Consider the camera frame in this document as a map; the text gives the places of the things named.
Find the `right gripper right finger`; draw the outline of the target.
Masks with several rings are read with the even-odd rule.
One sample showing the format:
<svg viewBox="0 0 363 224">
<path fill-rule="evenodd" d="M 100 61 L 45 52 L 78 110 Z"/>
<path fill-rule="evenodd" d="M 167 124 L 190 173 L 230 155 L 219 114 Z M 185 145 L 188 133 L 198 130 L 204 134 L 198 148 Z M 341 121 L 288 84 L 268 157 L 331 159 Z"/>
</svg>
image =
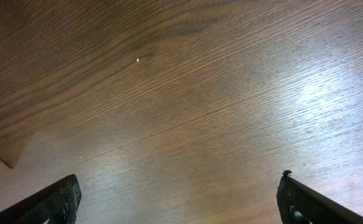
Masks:
<svg viewBox="0 0 363 224">
<path fill-rule="evenodd" d="M 290 177 L 285 170 L 276 200 L 283 224 L 363 224 L 363 216 Z"/>
</svg>

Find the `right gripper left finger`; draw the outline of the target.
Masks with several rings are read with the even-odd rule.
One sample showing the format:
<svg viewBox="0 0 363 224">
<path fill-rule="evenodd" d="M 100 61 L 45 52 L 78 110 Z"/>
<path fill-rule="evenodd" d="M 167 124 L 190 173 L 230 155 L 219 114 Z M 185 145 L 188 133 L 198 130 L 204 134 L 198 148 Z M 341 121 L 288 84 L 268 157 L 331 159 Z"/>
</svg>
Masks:
<svg viewBox="0 0 363 224">
<path fill-rule="evenodd" d="M 0 212 L 0 223 L 74 224 L 82 198 L 77 176 L 70 174 Z"/>
</svg>

